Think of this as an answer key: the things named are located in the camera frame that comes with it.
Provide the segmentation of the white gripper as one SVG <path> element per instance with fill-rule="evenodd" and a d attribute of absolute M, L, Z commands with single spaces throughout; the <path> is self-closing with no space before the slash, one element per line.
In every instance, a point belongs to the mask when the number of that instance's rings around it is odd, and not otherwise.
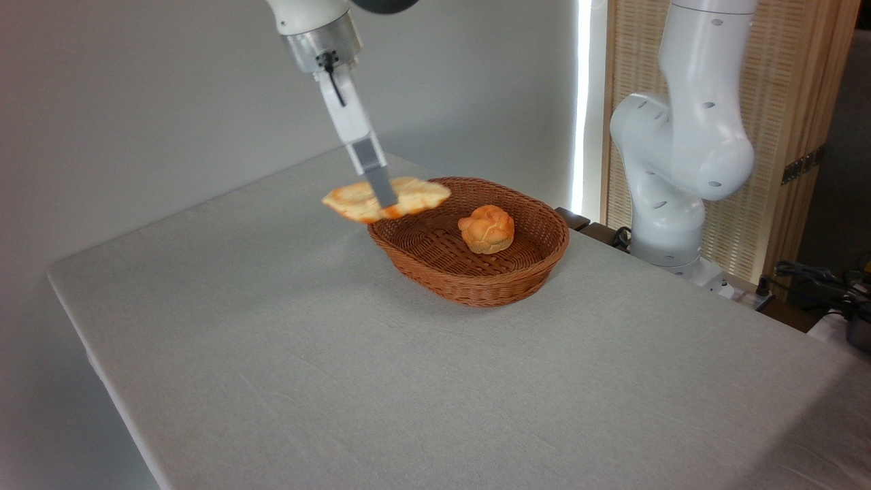
<path fill-rule="evenodd" d="M 332 73 L 315 73 L 314 80 L 358 175 L 367 180 L 382 209 L 398 204 L 382 146 L 355 86 L 354 69 L 339 65 Z"/>

